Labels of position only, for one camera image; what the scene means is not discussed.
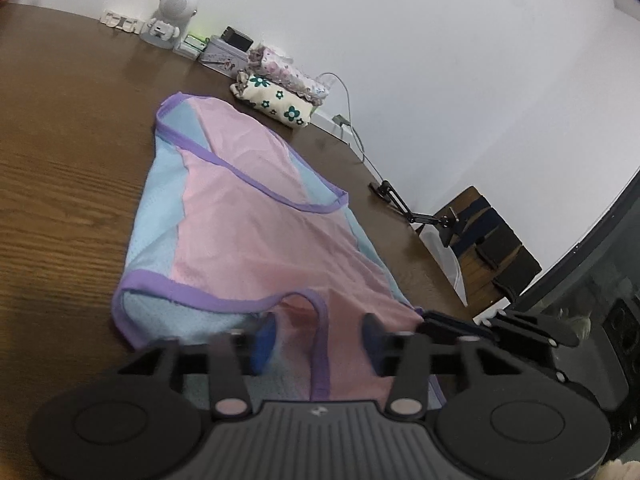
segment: dark folded cloth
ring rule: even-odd
[[[459,221],[454,226],[453,232],[457,235],[461,234],[466,227],[466,223],[473,215],[489,207],[491,207],[491,204],[489,204],[488,200],[484,196],[476,198],[471,204],[458,213]]]
[[[495,209],[491,208],[482,213],[460,235],[460,239],[451,246],[454,254],[459,258],[477,240],[487,236],[491,231],[503,224],[504,220]]]
[[[507,224],[502,224],[484,242],[476,246],[476,252],[484,262],[496,270],[520,245],[522,242],[511,228]]]
[[[509,266],[492,279],[492,282],[513,303],[541,270],[540,264],[532,254],[521,247]]]

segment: white logo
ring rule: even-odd
[[[329,413],[329,410],[326,409],[324,406],[316,406],[314,409],[310,410],[309,413],[315,416],[323,416]]]

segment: round black disc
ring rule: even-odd
[[[609,447],[604,414],[551,380],[491,377],[449,401],[436,433],[468,468],[500,480],[586,478]]]
[[[28,443],[64,480],[147,480],[171,471],[196,446],[198,410],[150,377],[116,376],[42,406]]]

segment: white small box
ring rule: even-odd
[[[235,79],[238,71],[245,69],[249,59],[242,50],[212,36],[199,61],[204,66]]]

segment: pink and blue garment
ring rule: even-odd
[[[265,311],[277,339],[263,399],[384,402],[360,323],[389,331],[420,315],[404,298],[348,208],[347,193],[315,173],[280,137],[214,98],[169,97],[156,117],[149,171],[113,297],[113,318],[136,348],[183,343]]]

